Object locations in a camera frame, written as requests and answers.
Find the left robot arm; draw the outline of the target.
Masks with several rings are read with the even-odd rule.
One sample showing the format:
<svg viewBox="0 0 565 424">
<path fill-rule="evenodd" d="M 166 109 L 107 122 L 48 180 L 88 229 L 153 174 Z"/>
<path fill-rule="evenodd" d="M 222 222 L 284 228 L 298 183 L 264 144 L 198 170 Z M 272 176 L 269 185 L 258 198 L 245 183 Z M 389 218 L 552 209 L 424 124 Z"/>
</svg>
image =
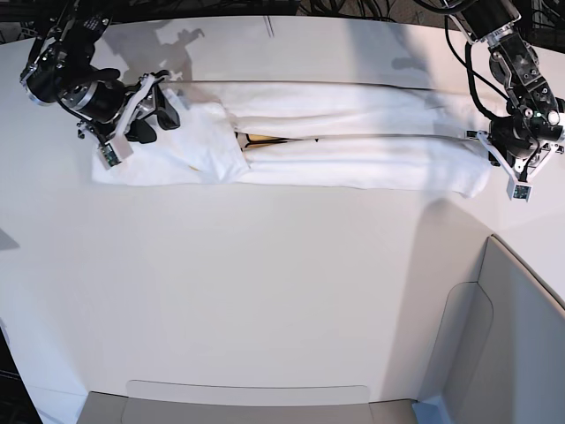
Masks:
<svg viewBox="0 0 565 424">
<path fill-rule="evenodd" d="M 444 1 L 450 16 L 467 37 L 465 58 L 471 47 L 485 42 L 489 69 L 504 88 L 507 115 L 498 117 L 478 100 L 472 65 L 467 63 L 470 94 L 489 119 L 488 132 L 478 132 L 493 165 L 509 175 L 509 197 L 526 200 L 531 181 L 550 158 L 564 152 L 564 101 L 554 96 L 539 69 L 539 58 L 516 28 L 518 9 L 510 1 Z"/>
</svg>

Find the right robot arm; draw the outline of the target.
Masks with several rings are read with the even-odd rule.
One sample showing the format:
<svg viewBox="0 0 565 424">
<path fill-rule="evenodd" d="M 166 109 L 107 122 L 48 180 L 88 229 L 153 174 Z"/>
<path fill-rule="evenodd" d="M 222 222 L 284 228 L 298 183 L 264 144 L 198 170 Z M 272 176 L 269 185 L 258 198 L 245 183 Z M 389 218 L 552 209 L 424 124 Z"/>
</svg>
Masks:
<svg viewBox="0 0 565 424">
<path fill-rule="evenodd" d="M 95 44 L 124 1 L 54 1 L 34 23 L 36 36 L 20 83 L 41 105 L 58 104 L 78 118 L 102 147 L 119 133 L 128 141 L 155 141 L 146 120 L 154 116 L 165 131 L 180 126 L 180 117 L 160 88 L 170 76 L 150 72 L 125 85 L 115 68 L 98 69 L 91 62 Z"/>
</svg>

